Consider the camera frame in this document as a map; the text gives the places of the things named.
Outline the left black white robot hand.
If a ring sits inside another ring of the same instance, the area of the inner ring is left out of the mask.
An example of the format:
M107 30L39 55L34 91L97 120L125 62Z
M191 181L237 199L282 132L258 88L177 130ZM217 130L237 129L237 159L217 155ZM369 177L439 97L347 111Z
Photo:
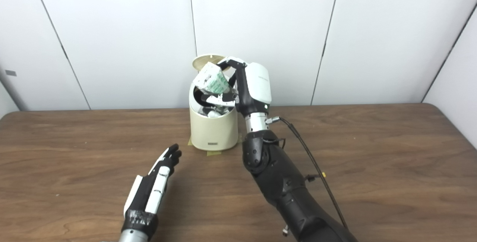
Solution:
M120 242L150 242L158 225L158 210L182 152L173 144L160 155L146 176L137 175L124 205Z

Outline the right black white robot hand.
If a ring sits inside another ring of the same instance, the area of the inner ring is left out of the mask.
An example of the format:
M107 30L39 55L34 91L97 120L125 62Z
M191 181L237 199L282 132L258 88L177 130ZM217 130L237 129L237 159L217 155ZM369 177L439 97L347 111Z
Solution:
M268 70L236 57L205 55L193 80L196 101L204 107L235 107L244 118L268 115L272 101Z

